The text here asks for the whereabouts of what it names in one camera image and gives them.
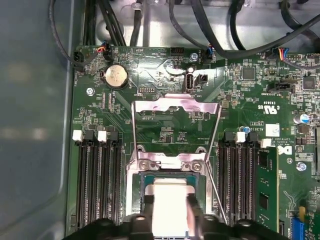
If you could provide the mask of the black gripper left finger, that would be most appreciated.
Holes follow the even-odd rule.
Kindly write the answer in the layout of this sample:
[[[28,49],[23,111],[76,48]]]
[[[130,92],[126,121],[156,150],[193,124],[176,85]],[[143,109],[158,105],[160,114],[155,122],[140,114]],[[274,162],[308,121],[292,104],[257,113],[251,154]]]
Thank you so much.
[[[144,196],[144,208],[140,214],[128,216],[127,221],[116,225],[107,218],[98,219],[66,236],[66,240],[153,240],[152,213],[154,196]]]

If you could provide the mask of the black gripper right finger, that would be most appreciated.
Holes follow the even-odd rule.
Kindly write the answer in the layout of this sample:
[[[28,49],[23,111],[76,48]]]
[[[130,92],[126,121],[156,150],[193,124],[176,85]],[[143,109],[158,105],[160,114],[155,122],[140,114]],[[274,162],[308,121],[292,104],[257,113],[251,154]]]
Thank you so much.
[[[188,233],[191,240],[286,240],[278,232],[247,219],[234,226],[221,222],[218,217],[204,214],[193,193],[186,197]]]

